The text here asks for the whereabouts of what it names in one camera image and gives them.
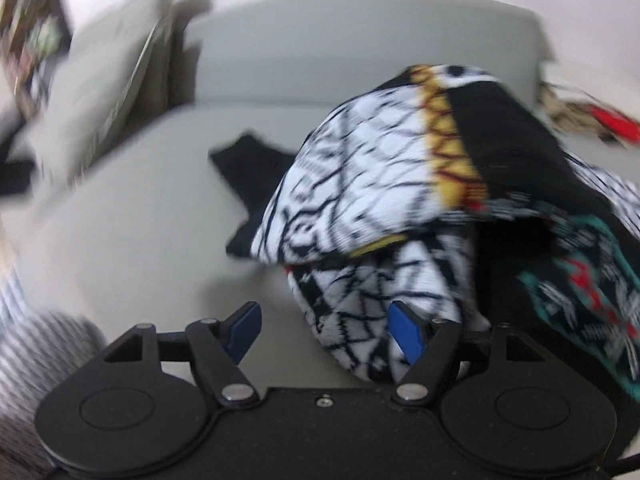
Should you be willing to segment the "black white patterned knit sweater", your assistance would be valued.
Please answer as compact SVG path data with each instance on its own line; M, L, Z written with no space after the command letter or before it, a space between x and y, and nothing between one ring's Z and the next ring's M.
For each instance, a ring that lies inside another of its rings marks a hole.
M311 333L368 382L408 352L390 305L484 332L549 327L639 394L639 190L567 151L490 73L417 65L340 104L295 153L209 160L248 217L226 251L285 270Z

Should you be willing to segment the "grey sofa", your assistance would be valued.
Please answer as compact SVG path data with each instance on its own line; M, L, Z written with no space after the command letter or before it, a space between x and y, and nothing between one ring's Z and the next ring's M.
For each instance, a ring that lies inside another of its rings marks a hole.
M334 108L417 65L490 73L562 145L532 110L534 59L514 54L519 24L488 4L435 0L267 0L191 22L182 103L154 119L131 117L127 135L75 181L43 177L32 148L41 118L26 131L20 153L35 167L36 189L55 188L16 244L11 271L28 304L85 318L105 347L138 324L182 330L255 301L264 325L245 366L256 384L368 382L314 338L285 270L228 255L248 213L208 155L246 132L295 153ZM613 401L638 402L591 356L563 352L549 327L501 323Z

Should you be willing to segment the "grey striped rug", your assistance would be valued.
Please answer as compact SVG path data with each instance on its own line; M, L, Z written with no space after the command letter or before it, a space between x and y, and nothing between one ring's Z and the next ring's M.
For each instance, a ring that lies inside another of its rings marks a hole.
M28 304L17 270L1 283L1 477L41 479L50 463L36 435L41 400L103 347L79 316Z

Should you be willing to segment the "red and tan item pile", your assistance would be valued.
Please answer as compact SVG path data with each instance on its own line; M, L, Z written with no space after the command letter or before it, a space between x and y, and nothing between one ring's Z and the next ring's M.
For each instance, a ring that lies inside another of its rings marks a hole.
M639 121L582 90L543 82L538 90L542 117L559 133L591 136L624 148L639 147Z

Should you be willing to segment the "beige sofa cushion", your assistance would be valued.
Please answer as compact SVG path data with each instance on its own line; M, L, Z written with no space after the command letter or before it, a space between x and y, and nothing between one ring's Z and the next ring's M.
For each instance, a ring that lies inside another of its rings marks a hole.
M168 107L174 0L125 0L74 33L32 148L43 177L67 184Z

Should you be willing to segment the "dark bookshelf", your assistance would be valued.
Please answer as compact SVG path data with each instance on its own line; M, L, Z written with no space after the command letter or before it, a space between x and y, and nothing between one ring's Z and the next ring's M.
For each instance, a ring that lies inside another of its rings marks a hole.
M24 117L47 104L70 40L61 0L1 0L1 67Z

